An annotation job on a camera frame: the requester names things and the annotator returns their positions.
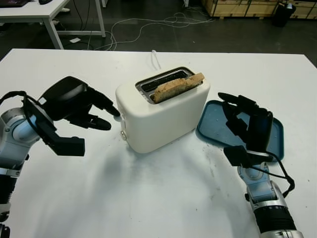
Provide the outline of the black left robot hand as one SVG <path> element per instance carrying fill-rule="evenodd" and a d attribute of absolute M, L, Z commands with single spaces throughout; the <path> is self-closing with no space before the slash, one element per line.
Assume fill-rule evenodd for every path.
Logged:
<path fill-rule="evenodd" d="M 120 116 L 112 100 L 72 76 L 67 76 L 51 86 L 38 102 L 53 121 L 65 119 L 82 128 L 111 129 L 108 121 L 89 113 L 92 106 L 105 110 L 114 117 Z"/>

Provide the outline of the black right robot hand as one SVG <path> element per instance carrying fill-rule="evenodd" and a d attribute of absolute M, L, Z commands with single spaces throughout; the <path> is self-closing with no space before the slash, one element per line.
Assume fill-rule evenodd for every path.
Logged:
<path fill-rule="evenodd" d="M 240 137 L 247 150 L 266 152 L 273 113 L 242 95 L 234 96 L 219 92 L 218 96 L 223 100 L 222 109 L 227 119 L 226 126 L 231 132 Z"/>

